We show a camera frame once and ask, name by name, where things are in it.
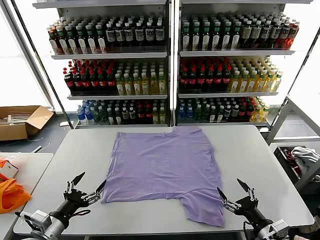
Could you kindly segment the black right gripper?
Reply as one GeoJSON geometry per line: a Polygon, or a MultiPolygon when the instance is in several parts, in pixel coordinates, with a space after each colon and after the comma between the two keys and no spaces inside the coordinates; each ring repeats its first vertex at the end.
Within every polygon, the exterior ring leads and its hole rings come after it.
{"type": "Polygon", "coordinates": [[[265,216],[258,210],[257,207],[259,201],[255,196],[255,189],[249,187],[247,183],[239,178],[236,180],[248,196],[243,197],[236,202],[232,202],[226,197],[223,191],[217,187],[223,207],[237,216],[244,216],[249,224],[253,227],[253,231],[259,232],[267,225],[272,224],[273,221],[265,218],[265,216]]]}

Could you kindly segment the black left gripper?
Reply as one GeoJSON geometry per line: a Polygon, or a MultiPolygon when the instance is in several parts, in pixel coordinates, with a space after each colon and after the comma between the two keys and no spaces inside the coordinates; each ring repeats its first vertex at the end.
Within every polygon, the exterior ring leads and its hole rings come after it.
{"type": "Polygon", "coordinates": [[[69,223],[72,217],[85,216],[90,213],[89,209],[81,211],[77,210],[80,208],[86,208],[89,204],[94,204],[100,200],[107,181],[104,180],[94,192],[87,194],[75,188],[85,173],[86,172],[82,172],[75,176],[73,180],[67,181],[67,187],[63,194],[64,202],[57,210],[50,212],[49,216],[58,219],[62,223],[69,223]]]}

